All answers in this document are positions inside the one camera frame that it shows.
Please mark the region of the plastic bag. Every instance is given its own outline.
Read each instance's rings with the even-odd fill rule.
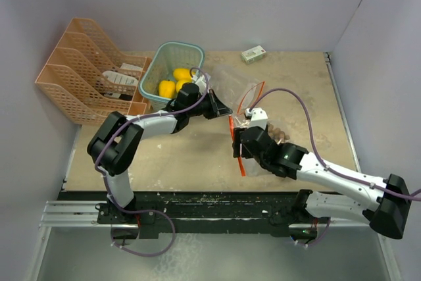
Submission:
[[[234,128],[248,128],[250,120],[247,120],[243,114],[236,114],[230,116],[230,129],[231,137],[234,140]],[[286,143],[289,141],[289,134],[285,128],[281,128],[282,123],[278,119],[268,120],[268,133],[269,136],[277,143]],[[238,158],[238,165],[242,176],[260,176],[269,174],[263,169],[254,159]]]
[[[216,96],[233,113],[244,113],[259,98],[264,87],[264,82],[228,65],[217,65],[209,73]]]

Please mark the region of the cable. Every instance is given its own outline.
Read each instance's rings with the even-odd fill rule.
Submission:
[[[190,76],[192,76],[192,71],[193,70],[198,70],[201,74],[204,74],[203,72],[202,72],[202,70],[200,69],[200,68],[198,68],[198,67],[192,67],[191,69],[190,69]],[[104,146],[104,148],[103,148],[103,150],[100,152],[100,154],[98,155],[98,158],[97,158],[97,160],[95,161],[95,170],[97,171],[97,172],[99,172],[99,173],[101,173],[102,175],[103,175],[103,180],[104,180],[104,185],[105,185],[105,188],[106,188],[106,190],[107,190],[107,193],[108,193],[108,196],[109,196],[109,199],[111,200],[111,202],[116,206],[116,208],[119,210],[119,211],[121,211],[121,212],[123,212],[123,213],[127,213],[127,214],[142,214],[142,213],[149,213],[149,212],[154,212],[154,213],[156,213],[156,214],[158,214],[158,215],[161,215],[161,216],[163,216],[165,219],[167,219],[168,220],[168,222],[170,223],[170,225],[171,225],[171,230],[172,230],[172,236],[171,236],[171,240],[170,240],[170,243],[164,248],[164,249],[162,249],[162,250],[160,250],[160,251],[158,251],[158,252],[156,252],[156,253],[140,253],[140,252],[137,252],[137,251],[134,251],[134,250],[131,250],[131,249],[128,249],[128,248],[126,248],[126,247],[124,247],[123,245],[120,245],[120,244],[118,244],[118,243],[116,243],[115,242],[115,240],[114,240],[114,237],[112,236],[112,234],[111,234],[111,245],[113,245],[113,246],[116,246],[116,247],[118,247],[118,248],[120,248],[121,250],[124,250],[124,251],[126,251],[126,252],[128,252],[128,253],[131,253],[131,254],[133,254],[133,255],[137,255],[137,256],[140,256],[140,257],[156,257],[156,256],[159,256],[159,255],[162,255],[163,253],[165,253],[166,251],[168,251],[170,248],[171,248],[171,246],[172,246],[172,244],[174,243],[174,241],[175,241],[175,239],[176,239],[176,228],[175,228],[175,226],[174,226],[174,223],[172,222],[172,220],[171,220],[171,218],[167,215],[167,214],[165,214],[165,213],[163,213],[163,212],[161,212],[161,211],[158,211],[158,210],[137,210],[137,211],[128,211],[128,210],[125,210],[124,208],[122,208],[118,203],[117,203],[117,201],[115,200],[115,198],[114,198],[114,196],[112,195],[112,192],[111,192],[111,189],[110,189],[110,186],[109,186],[109,183],[108,183],[108,179],[107,179],[107,174],[106,174],[106,172],[104,171],[104,170],[102,170],[102,169],[100,169],[99,168],[99,163],[101,162],[101,159],[103,158],[103,156],[104,156],[104,154],[105,154],[105,151],[111,146],[111,143],[114,141],[114,139],[117,137],[117,136],[119,136],[120,135],[120,133],[129,125],[129,124],[131,124],[131,123],[134,123],[134,122],[137,122],[137,121],[140,121],[140,120],[143,120],[143,119],[145,119],[145,118],[154,118],[154,117],[156,117],[156,116],[170,116],[170,115],[172,115],[172,116],[174,116],[174,115],[179,115],[179,114],[181,114],[181,113],[184,113],[184,112],[187,112],[187,111],[190,111],[190,110],[192,110],[193,108],[195,108],[196,106],[198,106],[198,104],[200,104],[200,102],[202,102],[202,100],[204,100],[204,98],[205,98],[205,96],[206,96],[206,94],[208,93],[208,89],[209,89],[209,79],[207,78],[207,76],[204,74],[204,77],[205,77],[205,82],[206,82],[206,88],[205,88],[205,92],[202,94],[202,96],[200,96],[200,98],[199,98],[199,100],[197,100],[196,101],[196,103],[194,103],[193,105],[191,105],[190,107],[187,107],[187,108],[185,108],[185,109],[183,109],[183,110],[179,110],[179,111],[174,111],[174,112],[168,112],[168,113],[151,113],[151,114],[148,114],[148,115],[142,115],[142,116],[137,116],[137,117],[135,117],[135,118],[133,118],[133,119],[131,119],[131,120],[128,120],[128,121],[126,121],[112,136],[111,136],[111,138],[110,138],[110,140],[107,142],[107,144],[105,144],[105,146]]]
[[[300,243],[300,242],[298,242],[298,241],[295,241],[295,244],[297,244],[297,245],[302,245],[302,246],[304,246],[304,247],[310,247],[310,246],[315,246],[315,245],[317,245],[318,243],[320,243],[321,241],[322,241],[322,239],[324,238],[324,236],[326,236],[326,233],[328,232],[328,228],[329,228],[329,226],[330,226],[330,218],[328,218],[328,221],[327,221],[327,223],[326,223],[326,227],[325,227],[325,229],[324,229],[324,231],[323,231],[323,233],[319,236],[319,237],[317,237],[312,243],[310,243],[310,242],[306,242],[306,243]]]
[[[351,176],[347,176],[346,174],[342,174],[342,173],[340,173],[340,172],[338,172],[338,171],[336,171],[336,170],[334,170],[334,169],[332,169],[332,168],[330,168],[324,161],[323,161],[323,158],[320,156],[320,154],[319,154],[319,152],[318,152],[318,150],[317,150],[317,148],[316,148],[316,143],[314,142],[314,135],[313,135],[313,129],[312,129],[312,125],[311,125],[311,121],[310,121],[310,115],[309,115],[309,111],[307,110],[307,107],[305,106],[305,104],[304,104],[304,101],[294,92],[294,91],[292,91],[292,90],[290,90],[290,89],[287,89],[287,88],[274,88],[274,89],[271,89],[271,90],[269,90],[268,92],[266,92],[266,93],[264,93],[261,97],[259,97],[254,103],[253,103],[253,105],[251,106],[251,108],[250,108],[250,111],[251,110],[253,110],[253,108],[257,105],[257,103],[259,103],[264,97],[266,97],[269,93],[272,93],[272,92],[274,92],[274,91],[285,91],[285,92],[288,92],[288,93],[290,93],[290,94],[292,94],[297,100],[298,100],[298,102],[300,102],[300,104],[301,104],[301,106],[302,106],[302,108],[303,108],[303,110],[304,110],[304,113],[305,113],[305,116],[306,116],[306,118],[307,118],[307,124],[308,124],[308,126],[309,126],[309,132],[310,132],[310,142],[311,142],[311,147],[312,147],[312,149],[313,149],[313,151],[314,151],[314,154],[316,155],[316,158],[317,158],[317,160],[319,161],[319,163],[327,170],[327,171],[330,171],[332,174],[335,174],[336,176],[338,176],[338,177],[341,177],[341,178],[344,178],[344,179],[346,179],[346,180],[350,180],[350,181],[353,181],[353,182],[357,182],[357,183],[359,183],[359,184],[364,184],[365,186],[369,186],[369,187],[371,187],[371,188],[376,188],[377,190],[380,190],[380,191],[383,191],[383,192],[385,192],[385,193],[388,193],[388,194],[390,194],[390,195],[393,195],[393,196],[395,196],[395,197],[399,197],[399,198],[401,198],[401,199],[406,199],[406,200],[411,200],[411,201],[421,201],[421,197],[416,197],[416,195],[418,195],[418,194],[420,194],[421,193],[421,188],[420,189],[418,189],[418,190],[416,190],[414,193],[412,193],[411,195],[405,195],[405,194],[400,194],[400,193],[397,193],[397,192],[394,192],[394,191],[392,191],[392,190],[389,190],[389,189],[386,189],[386,188],[383,188],[383,187],[380,187],[380,186],[378,186],[377,184],[374,184],[374,185],[372,185],[370,182],[367,182],[367,181],[364,181],[364,180],[361,180],[361,179],[355,179],[355,178],[353,178],[353,177],[351,177]]]

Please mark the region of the white box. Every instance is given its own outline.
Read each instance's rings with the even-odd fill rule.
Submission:
[[[259,59],[262,59],[266,56],[266,51],[261,47],[260,45],[248,49],[241,53],[241,60],[243,60],[244,63],[251,64],[255,61],[258,61]]]

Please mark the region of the white wall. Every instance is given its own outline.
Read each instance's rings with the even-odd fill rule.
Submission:
[[[421,188],[421,0],[363,0],[333,53],[333,69],[364,172]],[[421,274],[421,205],[393,241],[405,280]]]
[[[0,0],[0,271],[23,280],[75,125],[34,85],[72,12],[66,0]]]
[[[331,51],[360,0],[72,0],[123,49],[170,41],[205,49]]]

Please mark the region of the tabletop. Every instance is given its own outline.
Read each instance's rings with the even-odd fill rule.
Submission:
[[[153,56],[153,52],[137,52]],[[288,88],[305,102],[312,120],[316,146],[323,158],[355,169],[351,148],[322,52],[268,52],[246,65],[239,51],[207,51],[203,69],[216,65],[234,67],[265,81],[264,91]],[[259,104],[269,120],[290,135],[290,141],[310,146],[309,128],[298,101],[285,92],[274,92]],[[75,141],[67,175],[66,191],[104,191],[86,148],[98,126],[82,126]],[[296,192],[300,189],[331,191],[329,188],[270,173],[242,177],[232,157],[228,117],[206,120],[196,117],[181,132],[143,140],[129,168],[134,191]]]

